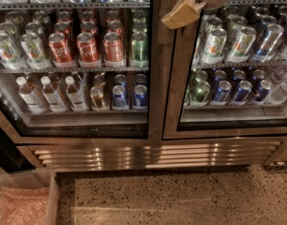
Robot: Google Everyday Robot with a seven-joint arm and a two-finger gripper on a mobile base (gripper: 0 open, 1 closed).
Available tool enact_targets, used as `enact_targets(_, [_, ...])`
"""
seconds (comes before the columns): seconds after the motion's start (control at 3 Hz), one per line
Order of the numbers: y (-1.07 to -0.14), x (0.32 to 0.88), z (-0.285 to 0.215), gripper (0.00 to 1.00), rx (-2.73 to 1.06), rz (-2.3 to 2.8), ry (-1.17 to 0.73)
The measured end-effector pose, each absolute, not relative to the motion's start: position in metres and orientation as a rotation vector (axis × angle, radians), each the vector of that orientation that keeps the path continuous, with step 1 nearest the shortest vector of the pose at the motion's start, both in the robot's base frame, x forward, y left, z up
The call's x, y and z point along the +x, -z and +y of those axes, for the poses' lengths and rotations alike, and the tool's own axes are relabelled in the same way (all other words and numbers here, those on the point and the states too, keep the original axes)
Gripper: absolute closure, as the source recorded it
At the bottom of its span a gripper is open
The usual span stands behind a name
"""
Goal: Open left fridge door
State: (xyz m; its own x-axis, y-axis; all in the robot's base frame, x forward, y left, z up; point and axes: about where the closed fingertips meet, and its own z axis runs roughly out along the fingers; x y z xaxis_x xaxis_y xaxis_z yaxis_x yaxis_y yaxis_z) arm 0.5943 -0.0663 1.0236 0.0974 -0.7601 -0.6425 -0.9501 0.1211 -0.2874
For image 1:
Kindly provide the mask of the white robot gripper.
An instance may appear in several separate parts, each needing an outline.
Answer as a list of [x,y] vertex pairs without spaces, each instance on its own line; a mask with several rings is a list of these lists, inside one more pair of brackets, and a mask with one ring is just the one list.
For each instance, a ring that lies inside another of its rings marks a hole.
[[218,9],[230,0],[184,0],[178,1],[173,9],[164,15],[161,22],[169,29],[178,29],[196,22],[205,7]]

